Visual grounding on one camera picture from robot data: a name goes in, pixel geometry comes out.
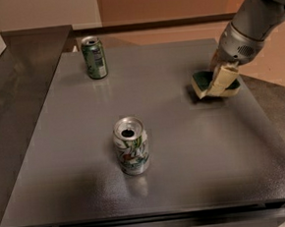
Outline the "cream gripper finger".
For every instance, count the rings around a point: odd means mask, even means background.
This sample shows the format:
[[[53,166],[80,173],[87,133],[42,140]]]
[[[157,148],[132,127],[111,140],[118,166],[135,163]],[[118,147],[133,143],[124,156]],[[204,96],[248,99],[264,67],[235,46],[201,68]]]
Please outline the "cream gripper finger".
[[[219,54],[216,50],[212,56],[212,59],[209,63],[209,70],[212,73],[212,77],[216,78],[217,74],[219,73]]]
[[[207,88],[206,95],[213,97],[230,97],[236,95],[240,87],[237,86],[236,88],[229,88],[229,86],[238,80],[238,76],[239,68],[236,63],[217,66],[214,69],[212,82]]]

